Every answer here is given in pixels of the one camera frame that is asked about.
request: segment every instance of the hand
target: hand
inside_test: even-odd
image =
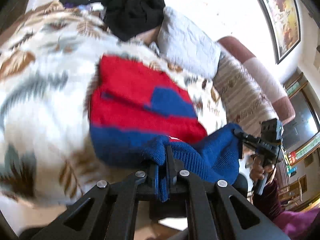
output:
[[[252,169],[250,171],[250,178],[256,182],[258,179],[264,179],[264,171],[266,171],[267,173],[269,173],[269,179],[266,183],[266,185],[270,184],[276,174],[276,169],[274,168],[274,165],[267,165],[264,168],[261,166],[261,159],[259,156],[256,156],[253,164],[252,164]]]

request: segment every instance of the white pillow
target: white pillow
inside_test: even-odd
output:
[[[171,7],[164,8],[157,44],[162,57],[194,74],[214,78],[220,47],[199,27]]]

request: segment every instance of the framed painting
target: framed painting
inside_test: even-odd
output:
[[[258,0],[268,22],[276,63],[279,64],[301,40],[295,0]]]

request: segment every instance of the metal bolt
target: metal bolt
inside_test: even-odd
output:
[[[136,172],[136,176],[139,178],[143,178],[146,175],[146,173],[144,171],[137,171]]]
[[[99,180],[97,182],[98,188],[105,188],[107,185],[108,185],[108,182],[106,182],[105,180]]]
[[[179,174],[183,177],[188,177],[190,175],[190,172],[187,170],[181,170]]]
[[[226,187],[227,185],[228,185],[228,183],[223,179],[218,181],[218,186],[219,187]]]

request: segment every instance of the maroon sleeve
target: maroon sleeve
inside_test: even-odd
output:
[[[271,184],[265,186],[261,196],[253,195],[253,205],[271,221],[283,212],[279,201],[278,184],[275,179]]]

